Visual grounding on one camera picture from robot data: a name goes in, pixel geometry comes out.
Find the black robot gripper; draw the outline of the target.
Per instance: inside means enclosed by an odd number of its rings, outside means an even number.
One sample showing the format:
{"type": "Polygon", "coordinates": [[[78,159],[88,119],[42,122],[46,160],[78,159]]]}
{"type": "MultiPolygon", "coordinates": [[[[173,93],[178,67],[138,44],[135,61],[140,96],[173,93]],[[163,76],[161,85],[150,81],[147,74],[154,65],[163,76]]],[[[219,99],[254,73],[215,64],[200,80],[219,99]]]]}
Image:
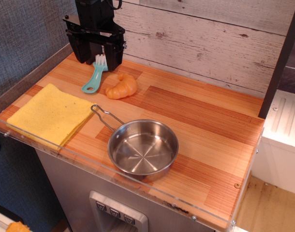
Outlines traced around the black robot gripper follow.
{"type": "Polygon", "coordinates": [[[76,0],[77,15],[65,15],[66,33],[75,57],[84,63],[91,57],[89,42],[104,45],[108,70],[114,71],[123,59],[125,29],[114,22],[114,12],[122,7],[112,0],[76,0]]]}

